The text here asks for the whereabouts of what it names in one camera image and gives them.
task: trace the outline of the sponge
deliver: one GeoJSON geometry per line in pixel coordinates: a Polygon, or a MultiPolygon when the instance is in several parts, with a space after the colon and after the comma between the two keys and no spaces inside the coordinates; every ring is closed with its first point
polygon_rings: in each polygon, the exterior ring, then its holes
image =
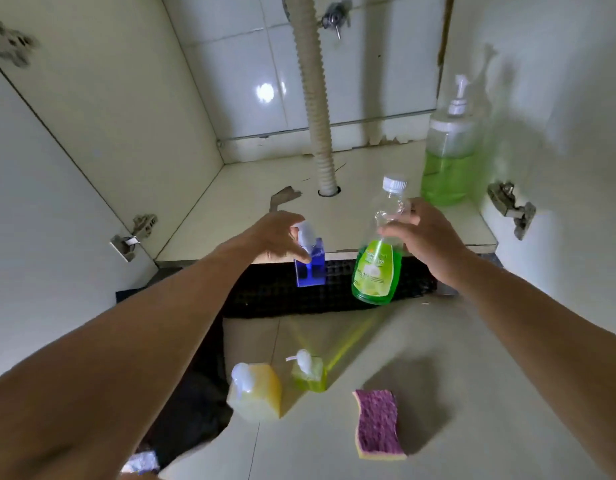
{"type": "Polygon", "coordinates": [[[359,404],[355,444],[363,460],[405,460],[397,438],[397,401],[389,390],[352,393],[359,404]]]}

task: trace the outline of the bottle label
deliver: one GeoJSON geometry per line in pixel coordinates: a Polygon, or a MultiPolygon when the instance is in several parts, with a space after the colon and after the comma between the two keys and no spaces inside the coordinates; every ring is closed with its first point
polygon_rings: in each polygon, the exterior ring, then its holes
{"type": "Polygon", "coordinates": [[[383,241],[368,244],[357,264],[355,288],[367,296],[388,296],[393,277],[392,246],[383,241]]]}

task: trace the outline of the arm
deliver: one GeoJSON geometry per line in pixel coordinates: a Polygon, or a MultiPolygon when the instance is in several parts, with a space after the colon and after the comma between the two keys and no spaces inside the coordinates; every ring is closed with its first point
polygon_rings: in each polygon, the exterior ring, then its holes
{"type": "Polygon", "coordinates": [[[277,212],[0,377],[0,480],[115,479],[255,257],[310,257],[277,212]]]}
{"type": "Polygon", "coordinates": [[[432,274],[472,301],[528,379],[601,468],[616,478],[616,335],[467,250],[443,214],[413,201],[401,238],[432,274]]]}

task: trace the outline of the blue bottle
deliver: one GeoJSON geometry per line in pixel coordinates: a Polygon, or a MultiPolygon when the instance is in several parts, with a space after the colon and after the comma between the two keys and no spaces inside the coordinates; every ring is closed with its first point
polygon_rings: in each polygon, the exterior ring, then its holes
{"type": "Polygon", "coordinates": [[[310,264],[294,260],[294,270],[297,274],[297,286],[315,286],[326,284],[326,251],[323,241],[315,237],[314,231],[307,221],[295,225],[299,229],[299,245],[311,256],[310,264]]]}

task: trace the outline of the hand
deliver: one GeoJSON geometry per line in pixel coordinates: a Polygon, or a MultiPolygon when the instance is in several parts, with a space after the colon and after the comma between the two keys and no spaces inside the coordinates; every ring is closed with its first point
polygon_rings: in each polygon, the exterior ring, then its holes
{"type": "Polygon", "coordinates": [[[294,224],[304,220],[302,215],[285,210],[270,212],[240,237],[252,243],[260,254],[265,253],[268,257],[280,258],[289,256],[303,263],[309,263],[311,257],[296,241],[299,230],[293,227],[294,224]]]}
{"type": "Polygon", "coordinates": [[[468,250],[439,209],[422,198],[410,199],[410,215],[380,229],[385,236],[398,237],[408,251],[428,266],[435,278],[452,285],[453,269],[474,254],[468,250]]]}

